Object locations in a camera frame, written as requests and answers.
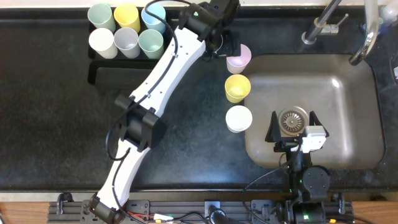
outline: light blue cup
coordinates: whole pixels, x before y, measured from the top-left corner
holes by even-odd
[[[148,11],[159,16],[161,19],[166,19],[166,10],[160,4],[154,3],[148,7]],[[161,34],[166,30],[166,25],[163,24],[160,20],[156,19],[153,16],[148,15],[145,10],[141,12],[142,20],[145,22],[145,25],[148,29],[154,29],[159,31]]]

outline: chrome faucet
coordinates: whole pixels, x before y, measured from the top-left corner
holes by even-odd
[[[345,17],[336,25],[326,24],[330,15],[340,4],[341,0],[332,0],[321,16],[316,18],[308,32],[302,34],[302,40],[305,44],[314,44],[317,41],[317,35],[335,35],[338,33],[338,26],[348,17]],[[364,0],[366,13],[366,33],[365,41],[362,47],[349,58],[351,65],[359,64],[371,51],[379,31],[379,12],[377,0]]]

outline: wooden table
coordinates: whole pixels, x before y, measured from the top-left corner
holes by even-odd
[[[375,224],[398,223],[398,202],[353,202],[355,215]],[[8,224],[45,224],[48,202],[0,202]]]

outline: faucet base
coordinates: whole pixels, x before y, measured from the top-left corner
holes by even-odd
[[[301,40],[304,42],[304,44],[307,44],[307,45],[315,44],[315,42],[317,41],[317,38],[315,38],[315,40],[313,40],[313,41],[307,40],[307,39],[305,38],[305,34],[306,34],[306,33],[307,33],[307,32],[304,32],[304,33],[301,35]]]

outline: plastic cup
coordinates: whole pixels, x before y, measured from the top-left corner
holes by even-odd
[[[231,75],[225,81],[226,98],[231,103],[239,103],[250,93],[251,85],[243,75]]]
[[[113,42],[127,58],[136,58],[140,53],[138,34],[132,28],[126,27],[116,31]]]
[[[228,129],[233,133],[240,133],[250,127],[253,117],[250,110],[245,106],[231,107],[225,116]]]
[[[154,3],[151,4],[148,9],[149,12],[159,16],[161,19],[166,19],[166,10],[160,4]],[[161,34],[166,30],[166,25],[160,20],[156,19],[153,16],[148,15],[145,10],[141,11],[142,20],[145,22],[145,25],[148,29],[154,29],[159,31]]]
[[[88,38],[88,43],[104,58],[114,58],[118,54],[118,49],[113,43],[113,34],[108,29],[94,30]]]
[[[112,9],[107,4],[95,4],[88,10],[87,17],[97,28],[105,28],[112,32],[116,30]]]
[[[163,55],[163,36],[157,30],[145,30],[138,38],[138,44],[151,59],[159,59]]]
[[[141,26],[139,23],[138,9],[134,4],[122,4],[114,10],[114,19],[121,27],[130,27],[139,32]]]
[[[241,44],[241,56],[227,57],[226,67],[232,74],[240,74],[251,60],[251,51],[249,47]]]

